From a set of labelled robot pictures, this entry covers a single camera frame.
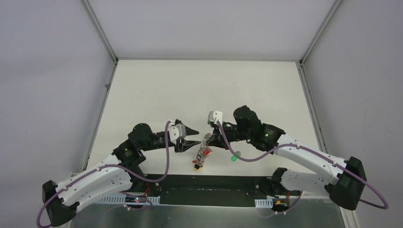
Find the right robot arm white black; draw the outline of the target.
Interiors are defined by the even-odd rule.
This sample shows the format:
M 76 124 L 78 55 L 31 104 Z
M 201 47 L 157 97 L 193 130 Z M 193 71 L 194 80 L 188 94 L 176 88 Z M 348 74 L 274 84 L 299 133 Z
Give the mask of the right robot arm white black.
M 277 168 L 270 177 L 270 190 L 305 191 L 328 196 L 336 205 L 355 210 L 365 188 L 366 174 L 360 159 L 348 160 L 314 150 L 284 130 L 262 123 L 246 105 L 233 112 L 235 124 L 223 121 L 223 113 L 211 111 L 207 123 L 214 129 L 207 145 L 229 149 L 231 142 L 246 141 L 257 150 L 289 159 L 309 173 Z

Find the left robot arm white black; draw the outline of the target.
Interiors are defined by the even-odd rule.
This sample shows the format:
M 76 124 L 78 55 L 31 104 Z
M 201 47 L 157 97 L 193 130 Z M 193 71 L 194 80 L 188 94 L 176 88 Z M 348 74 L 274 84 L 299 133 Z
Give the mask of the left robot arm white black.
M 135 125 L 128 138 L 97 165 L 65 181 L 56 183 L 49 180 L 42 185 L 44 205 L 38 213 L 37 226 L 42 227 L 40 219 L 43 212 L 47 213 L 51 227 L 59 227 L 71 221 L 82 209 L 109 194 L 129 189 L 140 192 L 146 182 L 161 182 L 169 171 L 169 149 L 173 147 L 176 153 L 187 151 L 200 142 L 185 138 L 198 134 L 199 131 L 189 128 L 178 119 L 168 121 L 164 131 L 157 133 L 148 124 Z M 161 148 L 166 149 L 167 155 L 164 174 L 157 179 L 145 177 L 139 168 L 139 164 L 146 160 L 143 152 Z

